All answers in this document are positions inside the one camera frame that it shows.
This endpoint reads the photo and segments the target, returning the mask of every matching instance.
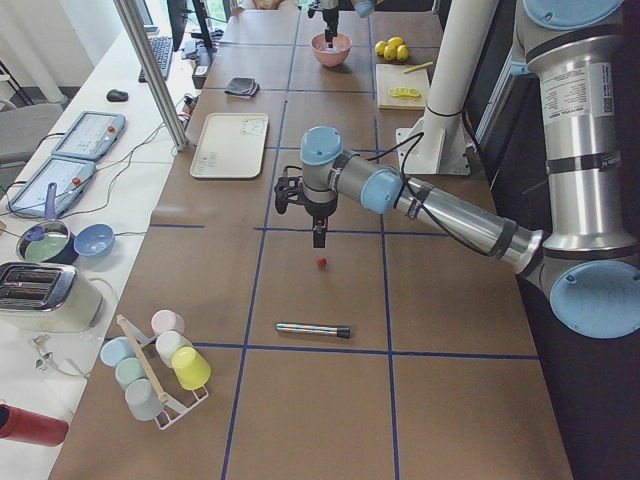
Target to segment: pink bowl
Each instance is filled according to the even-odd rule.
[[[325,67],[335,67],[345,61],[351,51],[351,39],[339,33],[333,39],[333,48],[327,47],[324,33],[320,33],[311,39],[313,55]]]

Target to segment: computer mouse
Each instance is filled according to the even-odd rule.
[[[109,100],[110,102],[126,102],[127,100],[129,100],[129,94],[127,92],[114,88],[113,90],[109,90],[107,92],[107,100]]]

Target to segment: gray cushion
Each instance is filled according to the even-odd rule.
[[[60,115],[53,103],[0,111],[0,165],[27,162]]]

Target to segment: yellow cup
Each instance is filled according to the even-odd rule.
[[[171,357],[173,371],[185,390],[197,390],[211,377],[211,365],[193,347],[182,347]]]

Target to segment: yellow lemon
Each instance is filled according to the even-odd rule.
[[[399,62],[406,62],[409,58],[409,47],[406,45],[400,45],[396,51],[396,60]]]
[[[380,56],[384,55],[384,49],[387,46],[387,42],[385,42],[384,40],[380,40],[378,43],[376,43],[376,53]]]
[[[391,37],[387,41],[387,45],[390,45],[393,48],[398,48],[400,45],[404,45],[404,38],[402,38],[402,37]]]
[[[396,59],[396,47],[392,47],[391,45],[387,45],[384,47],[384,59],[385,60],[395,60]]]

